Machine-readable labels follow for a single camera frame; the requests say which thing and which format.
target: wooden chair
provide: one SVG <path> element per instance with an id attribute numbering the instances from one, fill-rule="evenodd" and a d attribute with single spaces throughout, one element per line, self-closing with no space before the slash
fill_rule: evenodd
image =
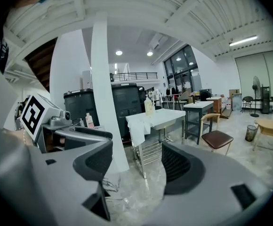
<path id="1" fill-rule="evenodd" d="M 175 109 L 176 109 L 176 104 L 178 103 L 179 105 L 179 110 L 182 110 L 181 108 L 181 104 L 187 104 L 188 103 L 188 98 L 189 98 L 189 92 L 186 91 L 184 92 L 180 97 L 177 98 L 177 100 L 175 100 Z"/>
<path id="2" fill-rule="evenodd" d="M 217 116 L 217 129 L 203 135 L 202 134 L 203 121 L 207 118 L 216 117 L 216 116 Z M 218 130 L 219 118 L 220 118 L 220 114 L 214 114 L 214 113 L 206 114 L 205 116 L 203 116 L 201 118 L 200 137 L 209 145 L 209 147 L 212 148 L 212 152 L 229 144 L 229 146 L 226 150 L 226 153 L 225 153 L 225 155 L 227 155 L 227 152 L 229 151 L 230 145 L 231 145 L 232 141 L 234 140 L 234 138 L 229 136 L 228 134 L 223 133 Z"/>

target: white table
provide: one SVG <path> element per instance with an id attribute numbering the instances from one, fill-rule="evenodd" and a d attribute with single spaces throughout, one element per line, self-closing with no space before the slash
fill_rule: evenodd
<path id="1" fill-rule="evenodd" d="M 170 140 L 166 136 L 165 129 L 173 125 L 176 122 L 176 120 L 181 117 L 184 118 L 182 122 L 182 143 L 183 143 L 184 137 L 185 137 L 185 130 L 184 130 L 185 111 L 160 109 L 155 111 L 154 114 L 149 116 L 147 116 L 145 113 L 126 116 L 126 120 L 128 123 L 133 120 L 142 121 L 144 123 L 149 123 L 152 129 L 159 131 L 159 141 L 150 145 L 146 145 L 146 146 L 143 146 L 142 144 L 135 146 L 132 140 L 132 135 L 130 134 L 133 153 L 134 153 L 135 159 L 140 160 L 143 176 L 145 179 L 146 179 L 146 173 L 144 170 L 144 165 L 161 158 L 161 142 L 165 139 Z M 164 136 L 165 136 L 163 140 L 161 139 L 162 129 L 164 130 Z"/>
<path id="2" fill-rule="evenodd" d="M 197 103 L 190 103 L 184 105 L 184 111 L 186 111 L 186 120 L 185 120 L 185 135 L 191 135 L 197 137 L 197 144 L 199 144 L 200 140 L 200 131 L 201 131 L 201 118 L 204 111 L 211 109 L 210 112 L 213 113 L 213 105 L 214 101 L 199 101 Z M 189 121 L 188 120 L 188 112 L 196 112 L 199 115 L 199 121 Z M 188 125 L 195 125 L 194 127 L 188 130 Z M 213 120 L 210 120 L 210 124 L 205 124 L 205 126 L 209 126 L 209 131 L 212 131 Z"/>

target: balcony railing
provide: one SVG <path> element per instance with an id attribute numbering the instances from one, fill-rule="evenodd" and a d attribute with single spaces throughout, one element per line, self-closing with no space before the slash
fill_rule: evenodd
<path id="1" fill-rule="evenodd" d="M 157 80 L 157 73 L 119 73 L 110 74 L 110 81 L 132 81 L 132 80 Z"/>

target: brown chair seat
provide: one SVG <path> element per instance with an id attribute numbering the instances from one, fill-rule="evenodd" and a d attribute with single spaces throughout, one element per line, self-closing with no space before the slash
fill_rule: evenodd
<path id="1" fill-rule="evenodd" d="M 229 144 L 234 139 L 233 137 L 219 130 L 214 130 L 212 132 L 206 133 L 202 135 L 201 138 L 204 139 L 205 142 L 214 149 L 219 149 Z"/>

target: wooden table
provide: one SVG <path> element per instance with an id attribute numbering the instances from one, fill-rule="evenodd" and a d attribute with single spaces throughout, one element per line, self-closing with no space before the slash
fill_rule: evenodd
<path id="1" fill-rule="evenodd" d="M 185 138 L 189 135 L 197 137 L 197 144 L 199 144 L 200 133 L 201 133 L 201 118 L 203 112 L 210 109 L 210 113 L 213 113 L 213 101 L 200 101 L 197 103 L 190 103 L 184 105 L 184 111 L 186 111 L 186 120 L 185 120 Z M 188 120 L 188 112 L 197 112 L 199 115 L 198 121 L 189 121 Z M 191 129 L 188 129 L 188 125 L 195 125 Z M 209 126 L 209 132 L 212 131 L 213 120 L 210 120 L 210 124 L 203 124 L 204 126 Z"/>
<path id="2" fill-rule="evenodd" d="M 257 124 L 258 124 L 257 129 L 260 128 L 260 134 L 258 135 L 258 137 L 256 139 L 256 143 L 253 148 L 253 151 L 256 149 L 256 147 L 258 145 L 258 141 L 260 139 L 261 134 L 273 136 L 273 120 L 258 119 Z"/>

